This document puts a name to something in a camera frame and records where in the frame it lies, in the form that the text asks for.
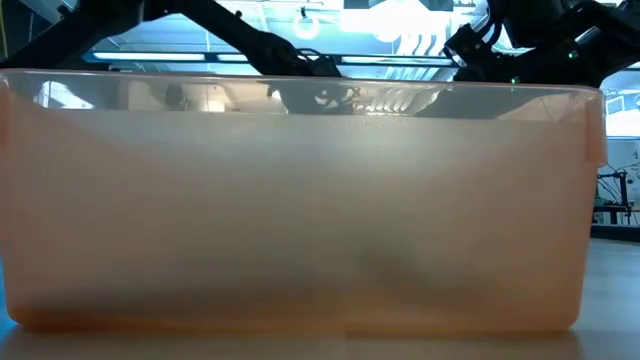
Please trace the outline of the orange plastic bin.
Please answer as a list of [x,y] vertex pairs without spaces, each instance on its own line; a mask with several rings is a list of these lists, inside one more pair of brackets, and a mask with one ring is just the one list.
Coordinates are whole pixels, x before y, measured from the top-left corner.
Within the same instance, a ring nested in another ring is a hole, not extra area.
[[587,87],[0,71],[0,258],[30,328],[556,331]]

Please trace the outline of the black equipment rack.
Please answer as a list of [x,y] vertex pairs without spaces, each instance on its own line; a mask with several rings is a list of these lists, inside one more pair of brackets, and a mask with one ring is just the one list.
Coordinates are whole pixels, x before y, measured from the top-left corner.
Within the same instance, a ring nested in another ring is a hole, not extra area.
[[640,199],[630,197],[635,178],[625,168],[597,175],[591,237],[640,244]]

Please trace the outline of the black overhead beam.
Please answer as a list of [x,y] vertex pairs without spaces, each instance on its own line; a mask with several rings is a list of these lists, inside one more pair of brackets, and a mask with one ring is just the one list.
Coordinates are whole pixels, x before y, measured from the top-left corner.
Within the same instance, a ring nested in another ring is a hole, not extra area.
[[[337,65],[455,68],[456,63],[438,56],[365,56],[328,54]],[[122,52],[93,51],[84,55],[88,62],[157,62],[248,64],[245,55],[221,52]]]

